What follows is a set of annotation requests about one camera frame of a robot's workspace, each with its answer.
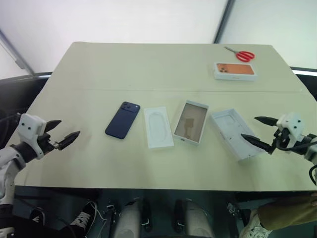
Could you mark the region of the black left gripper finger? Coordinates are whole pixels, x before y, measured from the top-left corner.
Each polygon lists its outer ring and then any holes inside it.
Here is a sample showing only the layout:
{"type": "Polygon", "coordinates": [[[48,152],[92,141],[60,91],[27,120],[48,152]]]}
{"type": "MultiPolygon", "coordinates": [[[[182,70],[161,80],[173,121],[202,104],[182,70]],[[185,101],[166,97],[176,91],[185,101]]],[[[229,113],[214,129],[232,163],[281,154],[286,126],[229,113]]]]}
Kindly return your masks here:
{"type": "Polygon", "coordinates": [[[62,141],[58,143],[58,150],[63,150],[66,147],[68,147],[70,144],[72,144],[76,138],[79,136],[80,131],[72,132],[69,135],[67,135],[62,141]]]}
{"type": "Polygon", "coordinates": [[[51,131],[61,123],[61,120],[51,120],[46,123],[45,132],[51,131]]]}

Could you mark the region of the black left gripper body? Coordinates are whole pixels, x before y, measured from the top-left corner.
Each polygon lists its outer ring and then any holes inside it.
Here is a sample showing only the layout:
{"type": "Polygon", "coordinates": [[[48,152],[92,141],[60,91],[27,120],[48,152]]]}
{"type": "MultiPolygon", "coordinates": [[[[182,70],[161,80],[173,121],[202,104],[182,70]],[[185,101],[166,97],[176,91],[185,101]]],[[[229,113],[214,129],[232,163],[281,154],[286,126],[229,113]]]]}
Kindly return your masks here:
{"type": "Polygon", "coordinates": [[[46,132],[38,137],[37,143],[42,150],[43,155],[46,155],[53,150],[60,150],[59,144],[57,142],[51,143],[51,136],[46,132]]]}

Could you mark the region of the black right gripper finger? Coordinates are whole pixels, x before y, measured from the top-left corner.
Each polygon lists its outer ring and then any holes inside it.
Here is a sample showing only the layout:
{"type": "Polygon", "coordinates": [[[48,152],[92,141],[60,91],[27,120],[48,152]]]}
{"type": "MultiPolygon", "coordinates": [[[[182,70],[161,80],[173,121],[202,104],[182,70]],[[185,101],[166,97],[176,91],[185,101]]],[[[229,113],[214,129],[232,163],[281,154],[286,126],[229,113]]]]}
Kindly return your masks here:
{"type": "Polygon", "coordinates": [[[254,117],[254,119],[269,126],[276,126],[278,122],[278,119],[271,118],[271,117],[264,117],[264,116],[254,117]]]}
{"type": "Polygon", "coordinates": [[[246,140],[248,141],[249,143],[251,143],[252,145],[262,149],[262,150],[265,150],[266,152],[270,153],[271,152],[271,149],[272,147],[265,143],[265,142],[262,142],[260,139],[254,137],[254,136],[251,136],[251,135],[247,135],[247,134],[241,134],[241,136],[246,140]]]}

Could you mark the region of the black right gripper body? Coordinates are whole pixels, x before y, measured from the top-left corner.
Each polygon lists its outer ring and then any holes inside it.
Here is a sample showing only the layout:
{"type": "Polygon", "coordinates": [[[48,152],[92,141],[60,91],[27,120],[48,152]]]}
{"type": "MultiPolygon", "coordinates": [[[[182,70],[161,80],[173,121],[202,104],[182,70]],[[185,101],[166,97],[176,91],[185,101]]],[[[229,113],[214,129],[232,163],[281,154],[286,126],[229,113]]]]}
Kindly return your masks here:
{"type": "Polygon", "coordinates": [[[287,128],[284,128],[282,130],[278,129],[273,135],[274,139],[268,150],[268,153],[272,154],[275,149],[287,151],[287,146],[290,142],[289,134],[290,132],[287,128]]]}

